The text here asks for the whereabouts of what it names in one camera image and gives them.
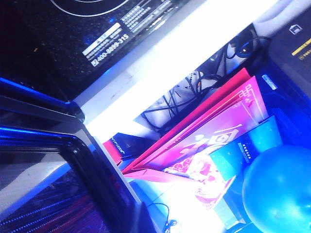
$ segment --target black glass surface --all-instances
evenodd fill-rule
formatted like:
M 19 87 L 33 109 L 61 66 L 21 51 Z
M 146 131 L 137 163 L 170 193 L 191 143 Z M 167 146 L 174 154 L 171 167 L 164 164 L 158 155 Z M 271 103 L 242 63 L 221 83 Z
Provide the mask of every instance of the black glass surface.
M 0 174 L 0 232 L 110 232 L 58 153 L 1 152 Z

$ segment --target yellow label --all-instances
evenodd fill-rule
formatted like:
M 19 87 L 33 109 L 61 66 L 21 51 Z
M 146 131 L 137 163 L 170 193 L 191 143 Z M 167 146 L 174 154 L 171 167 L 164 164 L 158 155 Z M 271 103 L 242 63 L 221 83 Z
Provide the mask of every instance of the yellow label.
M 309 40 L 307 40 L 305 43 L 303 43 L 300 47 L 298 47 L 294 52 L 292 52 L 292 56 L 297 55 L 297 53 L 302 51 L 309 44 L 311 44 L 311 38 Z

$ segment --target induction cooktop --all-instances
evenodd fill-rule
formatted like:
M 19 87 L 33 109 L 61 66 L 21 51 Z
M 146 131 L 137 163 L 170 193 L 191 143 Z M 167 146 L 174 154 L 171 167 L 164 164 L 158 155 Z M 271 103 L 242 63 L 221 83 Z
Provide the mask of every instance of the induction cooktop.
M 189 0 L 2 0 L 0 77 L 77 97 Z

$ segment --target blue ball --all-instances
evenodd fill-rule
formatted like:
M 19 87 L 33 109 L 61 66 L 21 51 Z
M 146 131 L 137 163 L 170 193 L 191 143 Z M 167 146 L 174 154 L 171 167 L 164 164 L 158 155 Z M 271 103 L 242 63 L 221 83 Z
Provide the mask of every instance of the blue ball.
M 245 174 L 242 197 L 263 233 L 311 233 L 311 150 L 284 145 L 263 152 Z

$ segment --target white label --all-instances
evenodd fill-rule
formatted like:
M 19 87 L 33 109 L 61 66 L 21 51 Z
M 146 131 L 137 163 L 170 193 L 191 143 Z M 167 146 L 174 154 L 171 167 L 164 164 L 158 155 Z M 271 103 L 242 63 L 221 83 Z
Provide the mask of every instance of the white label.
M 89 52 L 95 49 L 100 43 L 102 43 L 107 37 L 109 37 L 116 29 L 121 25 L 115 23 L 111 28 L 109 28 L 104 34 L 102 34 L 95 42 L 93 42 L 89 47 L 87 47 L 82 53 L 86 56 Z

